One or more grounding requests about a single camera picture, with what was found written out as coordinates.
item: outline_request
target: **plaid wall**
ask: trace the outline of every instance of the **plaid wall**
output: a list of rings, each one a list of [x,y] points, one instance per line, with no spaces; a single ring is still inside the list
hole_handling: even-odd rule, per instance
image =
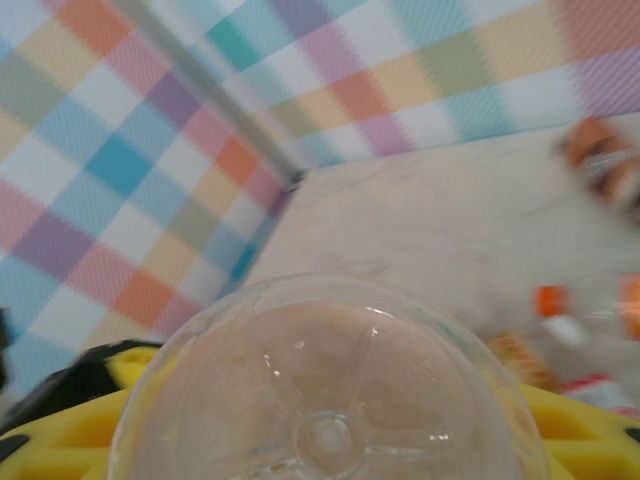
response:
[[[1,10],[0,305],[20,395],[234,288],[285,182],[102,2]]]
[[[153,1],[253,120],[316,165],[640,109],[638,0],[175,3]]]

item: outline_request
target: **blurry object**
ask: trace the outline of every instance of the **blurry object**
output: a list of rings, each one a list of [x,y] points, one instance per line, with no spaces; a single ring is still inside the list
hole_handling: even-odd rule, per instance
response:
[[[560,382],[518,334],[503,331],[488,344],[498,360],[522,383],[557,392]]]
[[[557,342],[569,347],[580,347],[589,342],[589,332],[570,314],[569,291],[566,287],[538,287],[535,305],[538,315],[543,319],[542,328]]]
[[[575,316],[593,335],[640,341],[640,273],[601,272],[575,287]]]
[[[605,120],[588,117],[562,144],[569,166],[610,208],[640,223],[640,156]]]
[[[640,273],[622,276],[620,314],[627,333],[640,341]]]
[[[9,332],[7,330],[7,309],[0,307],[0,392],[9,380],[4,351],[10,343]]]
[[[618,382],[609,375],[596,373],[564,385],[562,395],[583,403],[640,419],[640,413]]]

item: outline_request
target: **orange object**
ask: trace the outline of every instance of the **orange object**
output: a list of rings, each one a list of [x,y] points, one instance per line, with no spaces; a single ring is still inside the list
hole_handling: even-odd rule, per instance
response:
[[[556,375],[516,333],[501,332],[488,346],[500,363],[522,383],[550,392],[560,389]]]
[[[605,120],[589,117],[563,143],[569,166],[608,206],[640,222],[640,154]]]
[[[538,287],[535,305],[538,315],[544,318],[566,315],[569,312],[569,291],[560,285]]]
[[[623,277],[622,318],[631,338],[640,341],[640,273]]]

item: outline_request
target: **clear plastic dome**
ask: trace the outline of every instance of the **clear plastic dome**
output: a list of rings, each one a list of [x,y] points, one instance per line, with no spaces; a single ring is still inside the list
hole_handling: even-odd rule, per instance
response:
[[[548,478],[518,388],[447,314],[296,276],[191,319],[135,386],[110,480]]]

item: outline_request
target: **black plastic part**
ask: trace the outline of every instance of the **black plastic part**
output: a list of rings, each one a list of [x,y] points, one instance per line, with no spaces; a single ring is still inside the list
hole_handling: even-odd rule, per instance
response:
[[[17,452],[20,447],[29,441],[28,435],[11,435],[10,437],[0,440],[0,463],[9,458],[13,453]]]
[[[29,396],[14,405],[2,419],[0,435],[25,423],[117,392],[122,387],[111,377],[105,361],[132,348],[160,346],[160,343],[125,340],[87,350],[73,365],[50,375]]]
[[[297,189],[297,184],[302,183],[302,181],[307,178],[307,174],[306,172],[298,172],[294,175],[294,177],[291,179],[291,184],[292,185],[296,185],[296,187],[293,189]]]
[[[9,381],[7,367],[4,362],[4,349],[9,346],[9,333],[7,331],[7,309],[0,308],[0,392]]]
[[[629,435],[636,442],[640,443],[640,428],[627,428],[624,433]]]

